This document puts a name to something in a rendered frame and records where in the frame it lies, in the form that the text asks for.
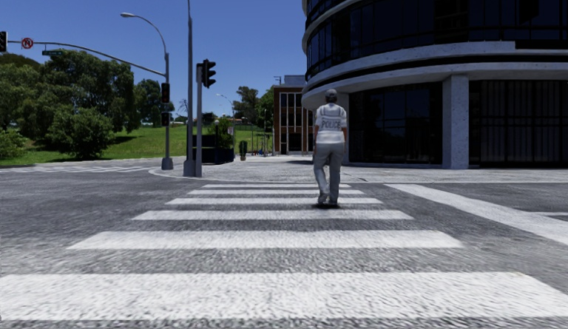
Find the grey street lamp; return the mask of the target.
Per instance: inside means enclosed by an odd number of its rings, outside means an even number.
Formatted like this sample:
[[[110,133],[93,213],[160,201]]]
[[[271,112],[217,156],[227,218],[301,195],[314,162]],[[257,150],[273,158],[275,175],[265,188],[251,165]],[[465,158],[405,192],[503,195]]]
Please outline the grey street lamp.
[[[188,120],[186,123],[186,159],[183,162],[183,176],[195,176],[195,160],[193,158],[193,71],[192,71],[192,16],[191,16],[191,0],[186,0],[187,6],[187,114]]]

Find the person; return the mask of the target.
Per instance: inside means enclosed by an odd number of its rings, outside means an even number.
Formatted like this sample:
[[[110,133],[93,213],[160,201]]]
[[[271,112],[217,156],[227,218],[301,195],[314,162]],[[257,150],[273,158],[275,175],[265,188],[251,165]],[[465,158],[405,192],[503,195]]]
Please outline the person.
[[[319,205],[338,206],[340,170],[346,151],[347,113],[337,104],[335,89],[325,92],[325,104],[317,109],[314,125],[314,176]]]

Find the red brick building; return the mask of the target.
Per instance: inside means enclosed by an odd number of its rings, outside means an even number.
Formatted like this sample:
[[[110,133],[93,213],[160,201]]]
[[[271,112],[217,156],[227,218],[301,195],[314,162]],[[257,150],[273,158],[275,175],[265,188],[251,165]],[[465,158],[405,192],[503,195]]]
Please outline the red brick building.
[[[311,155],[314,148],[314,113],[302,105],[303,75],[285,75],[273,87],[273,141],[276,155]]]

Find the traffic light on short pole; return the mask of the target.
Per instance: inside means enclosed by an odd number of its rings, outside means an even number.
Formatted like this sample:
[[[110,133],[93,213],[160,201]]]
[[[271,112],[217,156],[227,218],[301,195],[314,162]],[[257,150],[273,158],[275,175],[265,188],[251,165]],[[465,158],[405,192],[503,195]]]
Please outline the traffic light on short pole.
[[[202,113],[202,90],[203,87],[209,88],[216,82],[212,76],[216,74],[213,68],[216,66],[214,61],[204,59],[197,64],[197,134],[196,134],[196,155],[195,155],[195,175],[202,177],[202,150],[203,150],[203,113]]]

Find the black bus shelter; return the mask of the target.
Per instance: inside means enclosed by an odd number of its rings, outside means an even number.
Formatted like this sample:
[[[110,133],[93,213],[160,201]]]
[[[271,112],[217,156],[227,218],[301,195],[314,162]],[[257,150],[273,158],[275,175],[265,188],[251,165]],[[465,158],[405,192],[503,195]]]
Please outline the black bus shelter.
[[[229,118],[206,112],[201,132],[202,163],[223,164],[234,160],[233,123]]]

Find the round glass tower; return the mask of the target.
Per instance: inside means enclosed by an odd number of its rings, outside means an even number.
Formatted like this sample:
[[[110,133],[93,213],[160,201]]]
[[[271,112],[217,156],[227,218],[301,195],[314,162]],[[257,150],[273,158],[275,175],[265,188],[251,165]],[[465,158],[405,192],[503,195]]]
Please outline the round glass tower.
[[[349,163],[568,168],[568,0],[302,0]]]

